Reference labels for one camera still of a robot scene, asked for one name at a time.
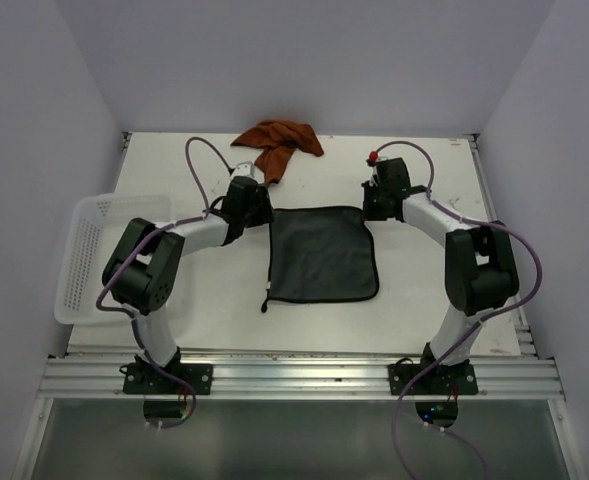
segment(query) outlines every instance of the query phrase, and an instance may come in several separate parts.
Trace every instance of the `mounting plate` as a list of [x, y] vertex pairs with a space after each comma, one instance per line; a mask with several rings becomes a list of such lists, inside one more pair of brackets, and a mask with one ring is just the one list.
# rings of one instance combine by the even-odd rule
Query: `mounting plate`
[[[400, 395], [405, 385], [427, 366], [402, 362], [401, 360], [387, 366], [392, 395]], [[459, 396], [478, 394], [476, 373], [469, 361], [451, 367], [437, 367], [419, 380], [410, 389], [409, 395], [450, 395], [455, 393], [456, 386]]]
[[[211, 363], [171, 362], [165, 370], [185, 380], [197, 395], [209, 395], [212, 390], [214, 367]], [[120, 369], [125, 374], [123, 393], [126, 395], [173, 395], [179, 387], [172, 380], [156, 373], [146, 362], [136, 357], [136, 363]]]

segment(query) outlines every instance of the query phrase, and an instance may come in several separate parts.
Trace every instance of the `towel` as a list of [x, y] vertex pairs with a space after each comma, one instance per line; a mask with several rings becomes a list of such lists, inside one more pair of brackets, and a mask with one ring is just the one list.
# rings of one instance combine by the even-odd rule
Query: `towel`
[[323, 155], [323, 148], [312, 127], [289, 120], [265, 120], [241, 134], [232, 146], [263, 149], [254, 164], [265, 174], [268, 186], [281, 181], [287, 163], [297, 148], [317, 157]]

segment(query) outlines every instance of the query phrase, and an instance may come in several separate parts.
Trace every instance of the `plastic basket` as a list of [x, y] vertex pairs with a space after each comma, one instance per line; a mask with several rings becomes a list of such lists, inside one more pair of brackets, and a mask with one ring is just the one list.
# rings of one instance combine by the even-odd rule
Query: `plastic basket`
[[[161, 194], [108, 194], [76, 204], [54, 302], [54, 316], [59, 322], [87, 325], [127, 320], [122, 313], [97, 310], [95, 303], [103, 288], [103, 269], [125, 227], [135, 217], [172, 222], [172, 199]], [[111, 295], [105, 304], [116, 305]]]

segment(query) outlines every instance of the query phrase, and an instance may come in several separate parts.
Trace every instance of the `white table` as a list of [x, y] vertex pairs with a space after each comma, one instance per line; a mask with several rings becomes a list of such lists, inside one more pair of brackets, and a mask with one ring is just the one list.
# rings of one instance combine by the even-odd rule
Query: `white table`
[[[191, 134], [134, 133], [115, 193], [169, 193], [179, 218], [203, 209], [184, 156]], [[259, 150], [230, 147], [234, 134], [203, 135], [232, 165], [254, 160]], [[371, 175], [368, 153], [386, 137], [319, 137], [325, 155], [296, 152], [279, 185], [270, 188], [275, 208], [362, 205], [360, 184]], [[467, 141], [411, 139], [433, 157], [436, 198], [469, 216], [487, 218]], [[213, 152], [194, 143], [192, 158], [210, 196], [223, 195], [228, 180]], [[425, 184], [428, 168], [420, 153], [391, 147], [402, 156], [413, 184]], [[438, 330], [448, 301], [443, 287], [444, 252], [422, 232], [395, 221], [370, 222], [380, 292], [370, 301], [290, 305], [265, 298], [269, 261], [267, 227], [246, 230], [224, 248], [184, 258], [170, 303], [170, 326], [181, 347], [233, 350], [354, 353], [420, 353]], [[520, 355], [512, 321], [516, 313], [489, 322], [472, 350], [476, 355]], [[127, 322], [74, 328], [70, 348], [134, 346]]]

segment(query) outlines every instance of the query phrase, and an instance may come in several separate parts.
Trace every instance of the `black cloth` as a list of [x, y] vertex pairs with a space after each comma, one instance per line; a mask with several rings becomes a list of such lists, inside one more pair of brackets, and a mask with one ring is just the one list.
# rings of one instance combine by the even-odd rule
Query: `black cloth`
[[270, 224], [267, 298], [359, 302], [379, 290], [374, 239], [356, 207], [276, 209]]

